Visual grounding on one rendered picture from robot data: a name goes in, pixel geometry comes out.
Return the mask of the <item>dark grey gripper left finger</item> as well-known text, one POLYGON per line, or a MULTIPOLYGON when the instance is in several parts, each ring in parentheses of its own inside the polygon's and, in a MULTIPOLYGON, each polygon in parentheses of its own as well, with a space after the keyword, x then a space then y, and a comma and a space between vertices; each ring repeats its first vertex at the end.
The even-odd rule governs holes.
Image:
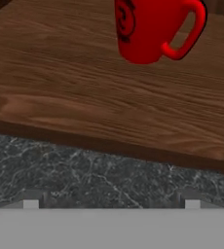
POLYGON ((25 190, 21 192, 13 201, 0 203, 0 208, 30 209, 45 208, 50 193, 44 190, 25 190))

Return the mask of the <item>brown wooden cabinet shelf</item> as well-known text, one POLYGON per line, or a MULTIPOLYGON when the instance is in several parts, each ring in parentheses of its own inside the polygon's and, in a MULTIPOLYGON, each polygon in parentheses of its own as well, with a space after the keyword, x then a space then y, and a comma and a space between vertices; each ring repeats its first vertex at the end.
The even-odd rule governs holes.
POLYGON ((0 0, 0 133, 224 173, 224 16, 182 60, 118 53, 112 0, 0 0))

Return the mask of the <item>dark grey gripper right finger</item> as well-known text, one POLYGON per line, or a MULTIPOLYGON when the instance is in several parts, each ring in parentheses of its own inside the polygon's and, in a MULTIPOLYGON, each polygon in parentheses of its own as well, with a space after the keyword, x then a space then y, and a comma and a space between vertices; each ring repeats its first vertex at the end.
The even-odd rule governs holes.
POLYGON ((175 194, 175 207, 183 209, 220 209, 223 205, 212 203, 194 190, 178 190, 175 194))

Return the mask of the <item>red mug with black print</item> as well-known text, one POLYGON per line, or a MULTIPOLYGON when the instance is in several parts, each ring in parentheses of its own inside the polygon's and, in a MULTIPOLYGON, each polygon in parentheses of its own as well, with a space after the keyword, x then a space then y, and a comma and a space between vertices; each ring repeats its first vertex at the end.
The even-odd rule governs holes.
POLYGON ((202 34, 207 18, 202 0, 114 0, 118 48, 134 64, 157 62, 162 55, 182 59, 202 34), (189 13, 195 22, 179 49, 170 45, 189 13))

